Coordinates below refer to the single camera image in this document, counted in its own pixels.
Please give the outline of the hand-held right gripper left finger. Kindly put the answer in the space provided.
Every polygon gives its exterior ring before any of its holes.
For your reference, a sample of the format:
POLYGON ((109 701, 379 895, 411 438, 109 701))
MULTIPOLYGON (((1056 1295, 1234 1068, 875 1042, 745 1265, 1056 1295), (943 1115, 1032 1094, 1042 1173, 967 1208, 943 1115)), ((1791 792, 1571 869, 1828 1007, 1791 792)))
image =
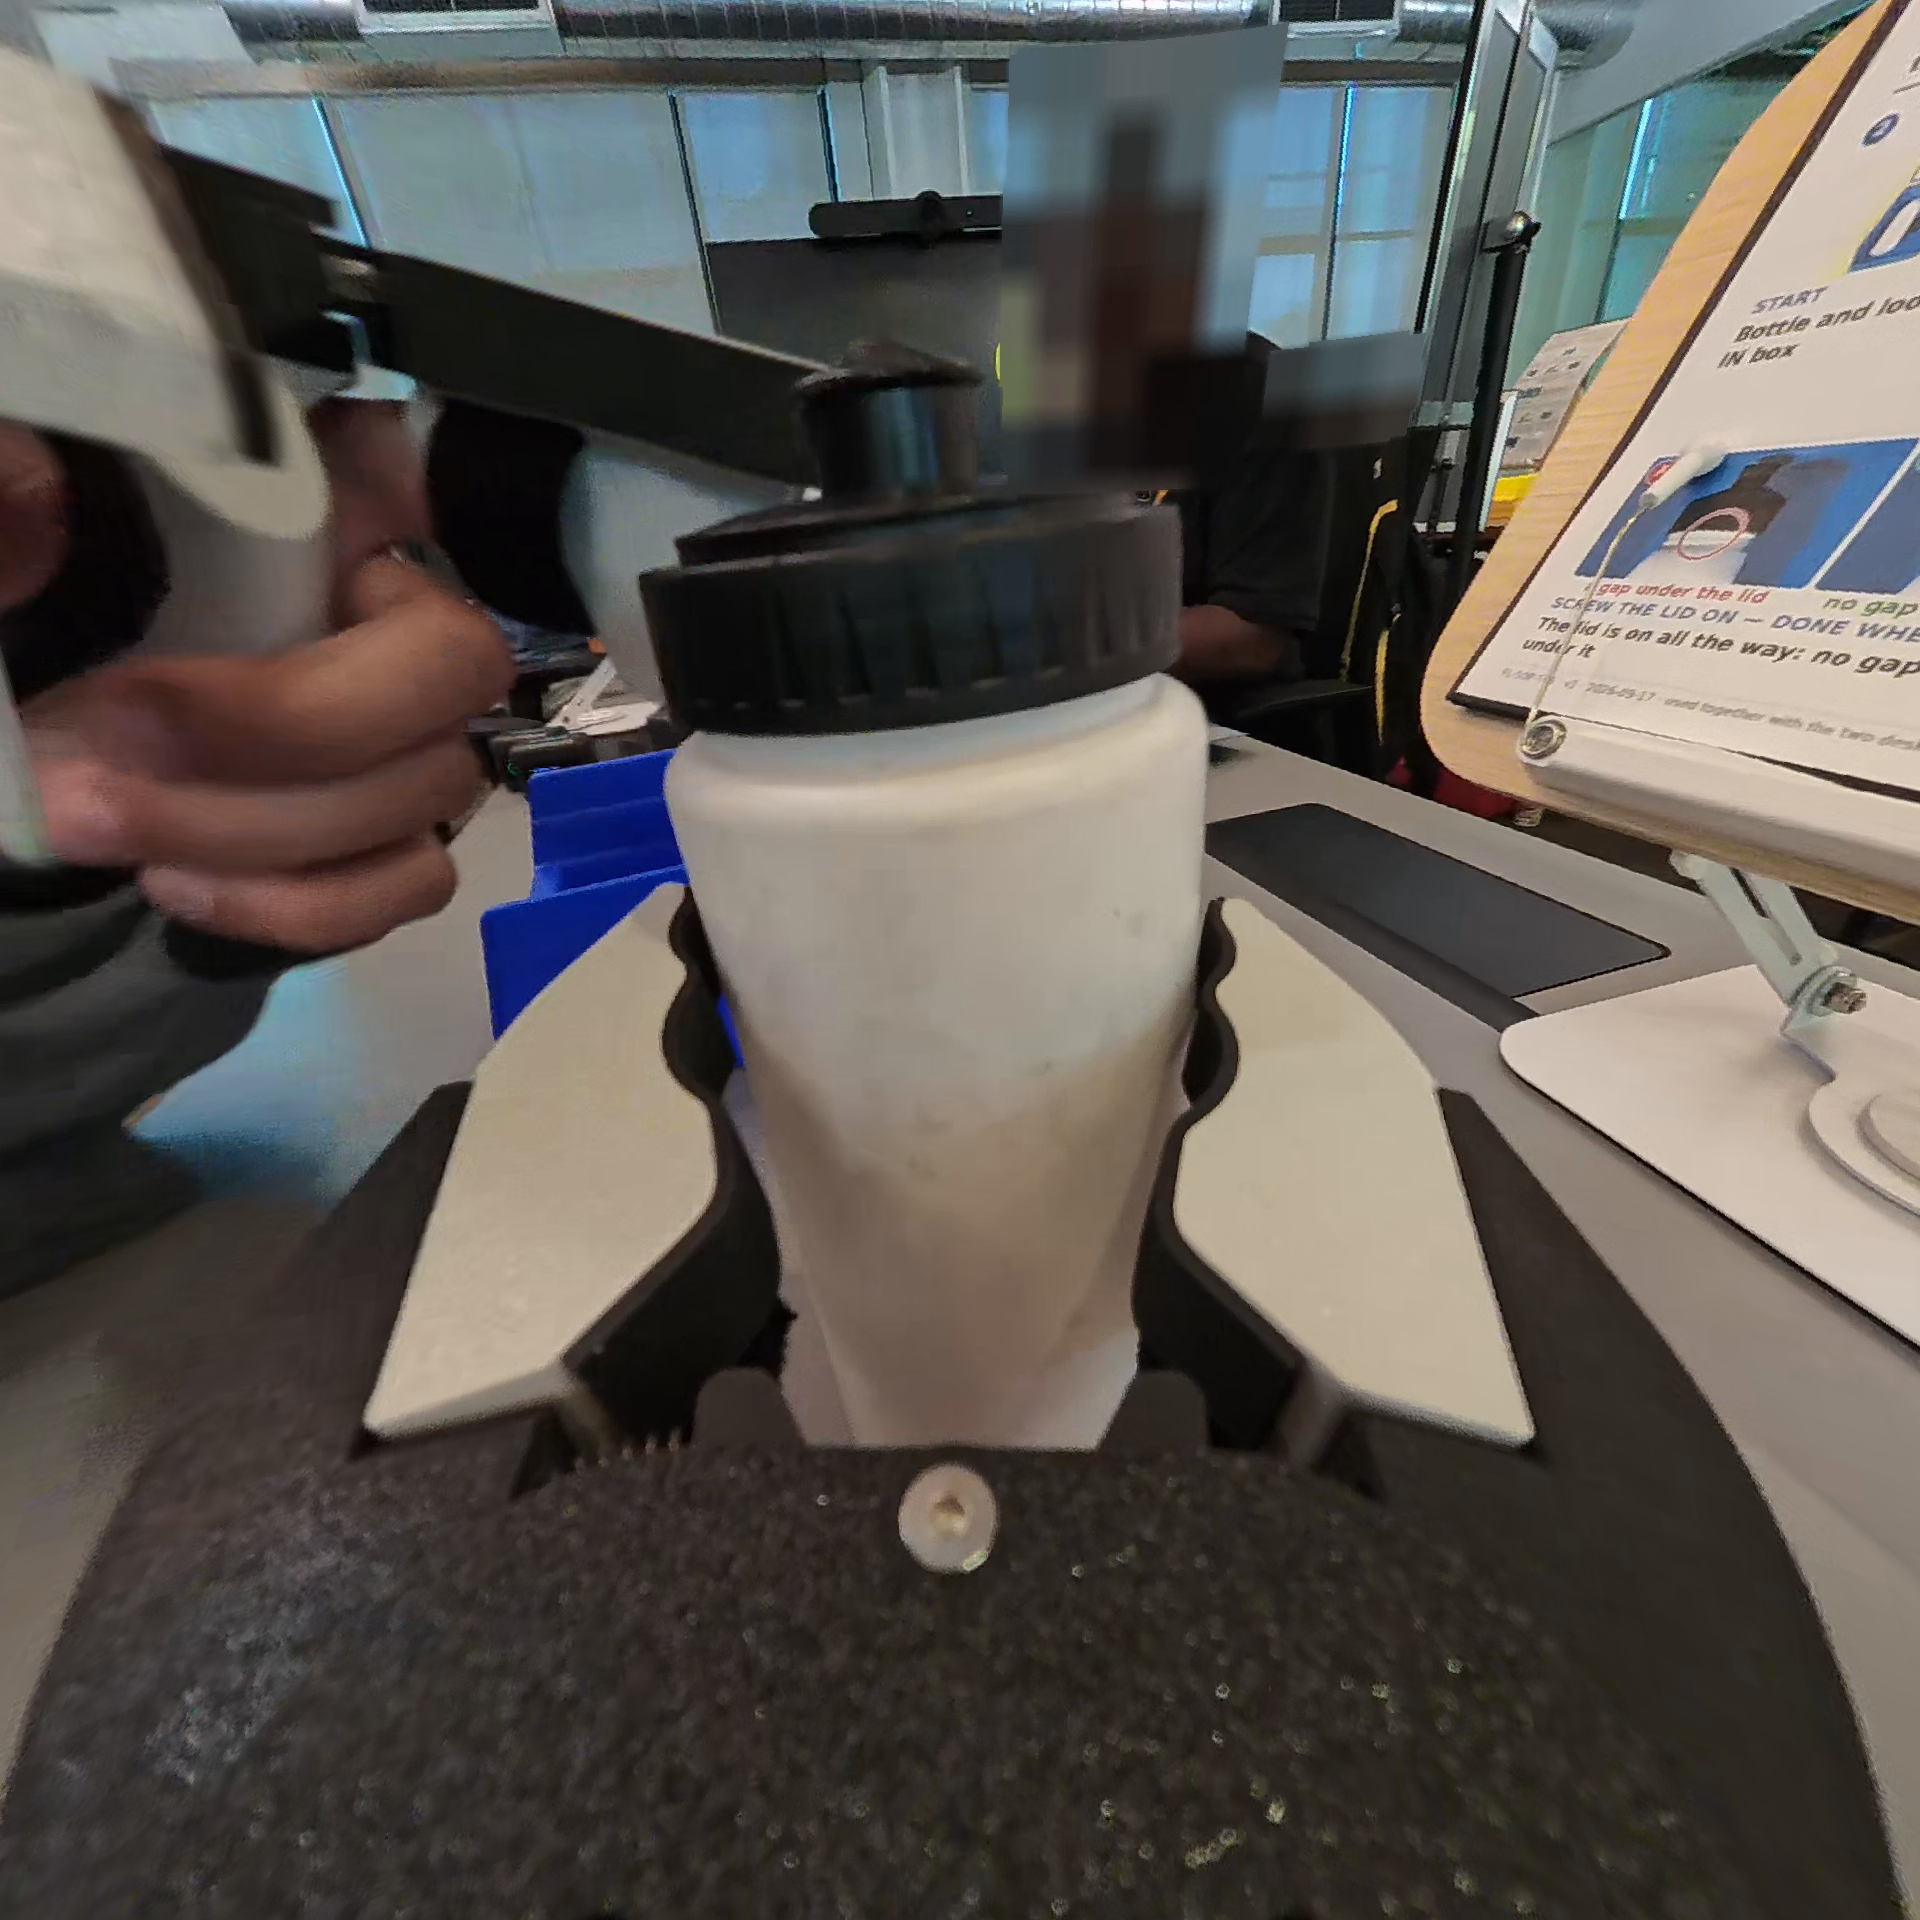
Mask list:
POLYGON ((780 1307, 725 1107, 699 908, 661 886, 550 982, 467 1093, 365 1405, 397 1445, 552 1414, 589 1452, 690 1432, 780 1307))

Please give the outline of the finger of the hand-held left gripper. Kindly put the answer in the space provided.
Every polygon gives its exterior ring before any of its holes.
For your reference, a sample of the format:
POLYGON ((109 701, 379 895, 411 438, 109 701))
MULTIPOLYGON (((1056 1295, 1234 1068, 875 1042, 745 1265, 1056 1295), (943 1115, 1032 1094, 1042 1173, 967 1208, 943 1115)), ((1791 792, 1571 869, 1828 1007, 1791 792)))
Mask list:
POLYGON ((316 541, 327 479, 141 117, 3 56, 3 414, 243 537, 316 541))
POLYGON ((640 581, 676 559, 676 479, 636 451, 586 438, 564 480, 564 571, 618 681, 662 703, 640 581))

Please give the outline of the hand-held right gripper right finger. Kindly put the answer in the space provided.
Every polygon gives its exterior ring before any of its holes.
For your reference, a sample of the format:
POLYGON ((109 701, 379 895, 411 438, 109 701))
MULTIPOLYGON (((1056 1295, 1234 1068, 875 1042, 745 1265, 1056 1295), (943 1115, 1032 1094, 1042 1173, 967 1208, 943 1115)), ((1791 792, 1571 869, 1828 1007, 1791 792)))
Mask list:
POLYGON ((1535 1441, 1446 1105, 1356 988, 1245 899, 1202 927, 1184 1112, 1134 1273, 1146 1362, 1229 1452, 1310 1466, 1355 1415, 1535 1441))

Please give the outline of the black bottle lid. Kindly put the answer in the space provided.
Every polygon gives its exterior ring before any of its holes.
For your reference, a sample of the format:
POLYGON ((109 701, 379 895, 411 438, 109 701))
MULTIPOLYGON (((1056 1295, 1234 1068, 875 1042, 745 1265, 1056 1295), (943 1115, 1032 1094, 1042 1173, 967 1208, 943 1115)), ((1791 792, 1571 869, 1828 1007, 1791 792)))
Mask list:
POLYGON ((1178 512, 979 477, 979 373, 860 343, 795 386, 819 496, 678 539, 638 581, 667 708, 751 740, 1093 698, 1178 659, 1178 512))

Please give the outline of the blue plastic bin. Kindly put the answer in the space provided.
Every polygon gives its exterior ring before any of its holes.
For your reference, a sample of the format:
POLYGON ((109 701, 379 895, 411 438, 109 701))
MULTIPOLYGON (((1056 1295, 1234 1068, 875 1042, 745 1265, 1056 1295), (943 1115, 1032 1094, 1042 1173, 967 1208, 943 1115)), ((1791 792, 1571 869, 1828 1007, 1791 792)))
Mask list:
POLYGON ((479 925, 495 1041, 638 903, 685 886, 664 799, 672 758, 664 749, 530 776, 529 893, 479 925))

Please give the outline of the white plastic bottle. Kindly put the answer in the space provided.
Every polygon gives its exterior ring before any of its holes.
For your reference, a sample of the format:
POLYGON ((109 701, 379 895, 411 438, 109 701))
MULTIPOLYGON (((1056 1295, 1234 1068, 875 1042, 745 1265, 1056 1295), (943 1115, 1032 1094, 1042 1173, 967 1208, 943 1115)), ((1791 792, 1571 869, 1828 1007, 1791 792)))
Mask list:
POLYGON ((672 758, 795 1361, 851 1443, 1081 1452, 1117 1414, 1196 1002, 1208 738, 1145 678, 672 758))

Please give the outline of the person's left forearm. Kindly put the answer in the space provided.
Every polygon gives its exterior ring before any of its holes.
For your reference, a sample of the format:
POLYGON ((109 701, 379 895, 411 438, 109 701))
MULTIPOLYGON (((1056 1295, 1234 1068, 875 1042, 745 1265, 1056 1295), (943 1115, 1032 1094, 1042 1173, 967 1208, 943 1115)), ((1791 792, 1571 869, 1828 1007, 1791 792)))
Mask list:
POLYGON ((135 1117, 243 1042, 298 964, 167 922, 131 876, 4 863, 4 1298, 196 1204, 135 1117))

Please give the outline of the person's left hand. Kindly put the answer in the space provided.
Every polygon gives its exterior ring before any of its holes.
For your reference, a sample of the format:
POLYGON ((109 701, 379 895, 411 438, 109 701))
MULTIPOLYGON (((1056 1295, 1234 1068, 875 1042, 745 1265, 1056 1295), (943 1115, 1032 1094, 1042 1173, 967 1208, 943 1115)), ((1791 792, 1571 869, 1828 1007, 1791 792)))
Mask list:
POLYGON ((479 796, 467 725, 513 683, 493 618, 435 580, 397 400, 308 414, 327 490, 323 636, 283 654, 109 652, 157 571, 117 457, 4 423, 4 669, 55 850, 4 911, 135 890, 198 935, 293 956, 438 913, 479 796))

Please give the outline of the instruction sheet on wooden stand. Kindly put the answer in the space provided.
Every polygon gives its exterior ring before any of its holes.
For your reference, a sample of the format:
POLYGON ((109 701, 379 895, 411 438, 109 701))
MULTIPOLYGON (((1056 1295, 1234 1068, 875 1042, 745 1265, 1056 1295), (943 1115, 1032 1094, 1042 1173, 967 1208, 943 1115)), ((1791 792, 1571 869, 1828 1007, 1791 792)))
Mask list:
POLYGON ((1485 630, 1454 628, 1509 526, 1428 668, 1431 747, 1478 787, 1666 850, 1746 960, 1542 1017, 1501 1045, 1502 1062, 1916 1341, 1916 988, 1865 986, 1812 930, 1799 893, 1916 922, 1917 689, 1914 796, 1611 725, 1457 711, 1452 642, 1475 645, 1485 630))

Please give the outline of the printed instruction sheet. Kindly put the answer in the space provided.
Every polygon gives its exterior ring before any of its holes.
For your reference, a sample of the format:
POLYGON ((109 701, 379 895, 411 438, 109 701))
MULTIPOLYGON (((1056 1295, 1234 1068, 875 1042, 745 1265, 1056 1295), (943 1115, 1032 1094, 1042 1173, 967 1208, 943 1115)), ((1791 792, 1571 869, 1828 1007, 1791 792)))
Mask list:
POLYGON ((1452 708, 1916 794, 1917 18, 1742 136, 1509 546, 1452 708))

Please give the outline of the black stanchion pole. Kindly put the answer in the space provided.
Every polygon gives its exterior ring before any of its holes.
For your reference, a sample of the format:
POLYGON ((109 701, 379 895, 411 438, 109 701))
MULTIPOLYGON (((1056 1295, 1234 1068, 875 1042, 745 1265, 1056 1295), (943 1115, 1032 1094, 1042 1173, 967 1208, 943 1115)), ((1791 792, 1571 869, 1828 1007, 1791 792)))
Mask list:
POLYGON ((1466 593, 1475 572, 1478 541, 1499 466, 1502 383, 1520 315, 1523 269, 1540 230, 1536 219, 1515 210, 1501 224, 1486 226, 1483 237, 1483 256, 1493 261, 1493 279, 1480 336, 1475 397, 1457 467, 1459 486, 1452 544, 1448 548, 1448 593, 1452 601, 1466 593))

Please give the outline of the small standing sign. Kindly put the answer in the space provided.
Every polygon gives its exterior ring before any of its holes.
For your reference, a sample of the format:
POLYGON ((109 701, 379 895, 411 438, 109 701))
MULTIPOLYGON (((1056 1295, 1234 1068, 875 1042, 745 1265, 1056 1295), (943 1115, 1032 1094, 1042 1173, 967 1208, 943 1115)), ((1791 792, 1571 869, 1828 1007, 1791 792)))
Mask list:
POLYGON ((1501 475, 1539 473, 1562 438, 1573 412, 1620 341, 1625 321, 1568 327, 1550 336, 1514 389, 1501 475))

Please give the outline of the black wall screen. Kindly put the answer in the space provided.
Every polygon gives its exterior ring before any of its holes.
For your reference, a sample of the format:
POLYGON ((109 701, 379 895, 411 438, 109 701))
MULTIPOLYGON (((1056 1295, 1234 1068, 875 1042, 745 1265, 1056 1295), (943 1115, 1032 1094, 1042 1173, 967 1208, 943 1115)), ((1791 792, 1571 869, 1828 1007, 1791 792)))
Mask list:
POLYGON ((707 245, 719 334, 813 364, 857 343, 968 364, 995 380, 997 235, 707 245))

